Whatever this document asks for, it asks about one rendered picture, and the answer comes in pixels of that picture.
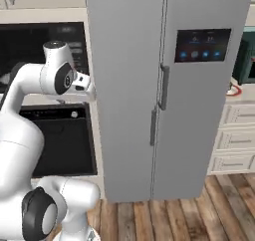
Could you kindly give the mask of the cream drawer cabinet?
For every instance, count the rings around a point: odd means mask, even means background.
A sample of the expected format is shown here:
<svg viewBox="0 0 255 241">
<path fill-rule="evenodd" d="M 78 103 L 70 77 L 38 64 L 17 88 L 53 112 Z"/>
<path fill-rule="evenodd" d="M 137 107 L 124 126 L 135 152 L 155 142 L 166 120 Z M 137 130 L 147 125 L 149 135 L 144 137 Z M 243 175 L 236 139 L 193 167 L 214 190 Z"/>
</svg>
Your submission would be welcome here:
<svg viewBox="0 0 255 241">
<path fill-rule="evenodd" d="M 255 102 L 226 104 L 207 174 L 255 173 Z"/>
</svg>

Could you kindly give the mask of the black built-in microwave oven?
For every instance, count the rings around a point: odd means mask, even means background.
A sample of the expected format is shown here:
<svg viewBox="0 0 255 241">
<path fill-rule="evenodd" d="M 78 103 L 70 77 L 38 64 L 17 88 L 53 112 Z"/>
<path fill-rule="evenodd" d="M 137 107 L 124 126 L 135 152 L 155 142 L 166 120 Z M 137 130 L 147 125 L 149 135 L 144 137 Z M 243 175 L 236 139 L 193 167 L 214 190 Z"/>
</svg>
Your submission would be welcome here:
<svg viewBox="0 0 255 241">
<path fill-rule="evenodd" d="M 17 63 L 45 62 L 43 45 L 50 41 L 66 42 L 76 69 L 90 73 L 83 22 L 0 24 L 0 94 L 5 92 Z"/>
</svg>

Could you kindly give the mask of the grey fridge door with screen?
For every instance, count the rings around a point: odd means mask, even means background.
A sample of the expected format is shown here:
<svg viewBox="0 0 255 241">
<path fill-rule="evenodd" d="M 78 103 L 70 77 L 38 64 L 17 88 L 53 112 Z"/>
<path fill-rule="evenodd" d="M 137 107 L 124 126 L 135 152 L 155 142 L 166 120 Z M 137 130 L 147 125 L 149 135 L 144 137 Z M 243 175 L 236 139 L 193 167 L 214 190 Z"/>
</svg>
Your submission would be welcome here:
<svg viewBox="0 0 255 241">
<path fill-rule="evenodd" d="M 250 1 L 163 1 L 153 199 L 201 193 Z M 169 66 L 165 111 L 160 65 Z"/>
</svg>

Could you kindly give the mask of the cream oven cabinet housing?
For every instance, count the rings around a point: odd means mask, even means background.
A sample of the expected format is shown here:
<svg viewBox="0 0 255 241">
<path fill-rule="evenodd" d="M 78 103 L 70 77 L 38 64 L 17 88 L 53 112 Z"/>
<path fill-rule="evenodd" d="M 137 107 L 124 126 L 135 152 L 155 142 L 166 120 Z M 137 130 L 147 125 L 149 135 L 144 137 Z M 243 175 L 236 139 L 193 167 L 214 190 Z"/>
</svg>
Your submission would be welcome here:
<svg viewBox="0 0 255 241">
<path fill-rule="evenodd" d="M 89 18 L 86 8 L 60 8 L 60 9 L 16 9 L 0 10 L 0 24 L 24 24 L 24 23 L 57 23 L 57 22 L 83 22 L 85 27 L 85 42 L 87 46 L 87 57 L 89 61 L 89 73 L 92 76 L 93 61 L 89 30 Z M 81 97 L 74 95 L 63 95 L 61 97 L 29 95 L 24 99 L 24 106 L 38 105 L 60 105 L 60 101 L 67 104 L 76 104 Z M 89 104 L 92 125 L 92 139 L 94 143 L 94 152 L 96 157 L 97 175 L 80 175 L 83 180 L 90 180 L 97 184 L 101 190 L 101 198 L 105 197 L 104 170 L 101 149 L 101 137 L 99 129 L 99 115 L 97 102 L 86 99 Z"/>
</svg>

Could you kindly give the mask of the dark green countertop appliance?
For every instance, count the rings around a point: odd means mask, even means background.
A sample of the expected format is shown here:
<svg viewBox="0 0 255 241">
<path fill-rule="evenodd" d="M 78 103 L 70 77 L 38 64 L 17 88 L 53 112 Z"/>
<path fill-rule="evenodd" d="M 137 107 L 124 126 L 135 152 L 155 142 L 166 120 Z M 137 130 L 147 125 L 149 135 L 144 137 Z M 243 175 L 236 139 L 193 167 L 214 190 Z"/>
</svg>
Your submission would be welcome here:
<svg viewBox="0 0 255 241">
<path fill-rule="evenodd" d="M 255 84 L 255 27 L 245 27 L 232 77 L 239 86 Z"/>
</svg>

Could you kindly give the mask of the grey fridge door plain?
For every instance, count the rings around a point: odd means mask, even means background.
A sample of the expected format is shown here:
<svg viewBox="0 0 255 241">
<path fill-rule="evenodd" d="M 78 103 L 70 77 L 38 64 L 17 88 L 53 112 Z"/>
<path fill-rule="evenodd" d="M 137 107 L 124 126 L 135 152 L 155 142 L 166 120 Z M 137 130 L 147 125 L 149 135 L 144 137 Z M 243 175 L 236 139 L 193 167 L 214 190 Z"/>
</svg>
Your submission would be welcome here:
<svg viewBox="0 0 255 241">
<path fill-rule="evenodd" d="M 150 198 L 162 0 L 87 0 L 106 198 Z"/>
</svg>

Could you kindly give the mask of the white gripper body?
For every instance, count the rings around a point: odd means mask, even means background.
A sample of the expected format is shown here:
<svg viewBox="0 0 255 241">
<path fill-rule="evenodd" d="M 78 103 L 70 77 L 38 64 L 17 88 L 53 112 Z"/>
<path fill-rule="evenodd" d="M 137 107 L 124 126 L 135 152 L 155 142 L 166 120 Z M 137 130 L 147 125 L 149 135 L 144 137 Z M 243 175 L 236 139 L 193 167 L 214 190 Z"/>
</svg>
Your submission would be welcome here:
<svg viewBox="0 0 255 241">
<path fill-rule="evenodd" d="M 96 100 L 96 88 L 93 83 L 89 83 L 87 87 L 83 87 L 81 91 L 79 91 L 79 97 L 87 103 L 94 102 Z"/>
</svg>

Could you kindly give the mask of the red and white object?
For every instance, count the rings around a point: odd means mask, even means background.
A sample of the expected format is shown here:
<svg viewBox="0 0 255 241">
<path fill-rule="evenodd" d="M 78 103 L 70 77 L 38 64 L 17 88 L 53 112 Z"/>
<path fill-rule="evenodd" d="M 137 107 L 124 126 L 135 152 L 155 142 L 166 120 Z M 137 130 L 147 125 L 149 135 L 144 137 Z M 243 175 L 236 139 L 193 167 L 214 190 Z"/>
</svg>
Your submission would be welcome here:
<svg viewBox="0 0 255 241">
<path fill-rule="evenodd" d="M 229 83 L 229 88 L 228 88 L 228 91 L 226 93 L 226 95 L 228 97 L 237 97 L 241 94 L 242 94 L 242 90 L 239 87 L 237 87 L 236 85 L 234 85 L 232 83 Z"/>
</svg>

